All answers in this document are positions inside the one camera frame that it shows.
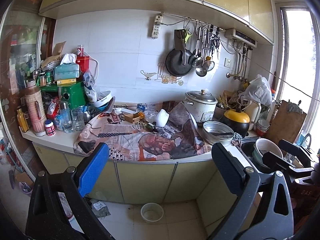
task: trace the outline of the window frame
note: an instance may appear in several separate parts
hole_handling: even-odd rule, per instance
[[[320,99],[320,29],[319,24],[310,11],[308,6],[302,2],[291,2],[291,3],[276,3],[277,21],[278,21],[278,55],[276,64],[276,73],[282,79],[286,78],[286,71],[288,67],[288,56],[289,56],[289,38],[287,35],[288,23],[285,11],[286,10],[304,10],[309,11],[312,19],[312,24],[315,33],[316,40],[316,76],[315,84],[313,89],[313,98]],[[280,100],[284,88],[284,82],[282,80],[276,80],[277,94],[276,99]],[[314,99],[311,99],[310,107],[307,112],[307,117],[302,127],[306,133],[311,130],[314,123],[315,117],[319,111],[320,103]]]

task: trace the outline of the white bag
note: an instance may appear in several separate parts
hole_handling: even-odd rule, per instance
[[[261,75],[257,75],[257,78],[250,83],[247,89],[239,94],[239,98],[241,96],[243,96],[244,100],[252,100],[271,108],[272,95],[270,85],[268,80]]]

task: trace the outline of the power strip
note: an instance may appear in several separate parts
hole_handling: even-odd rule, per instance
[[[153,39],[159,38],[160,25],[162,23],[162,20],[163,20],[163,16],[161,16],[161,15],[156,16],[155,23],[153,24],[151,38],[153,38]]]

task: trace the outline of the metal bolt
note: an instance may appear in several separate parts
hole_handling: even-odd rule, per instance
[[[278,177],[282,177],[282,176],[283,176],[283,173],[282,173],[281,171],[276,171],[276,175],[277,175]]]
[[[38,173],[38,176],[39,177],[43,177],[45,175],[45,172],[44,171],[39,171],[39,173]]]
[[[74,166],[70,166],[67,168],[67,173],[74,173],[76,171],[76,168]]]
[[[252,167],[246,167],[245,172],[246,173],[254,173],[254,169]]]

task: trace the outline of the cutting board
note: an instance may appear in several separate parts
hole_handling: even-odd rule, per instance
[[[305,112],[302,114],[287,112],[288,102],[282,100],[278,113],[270,125],[265,138],[273,141],[276,145],[281,139],[293,143],[298,136],[304,120],[307,116]]]

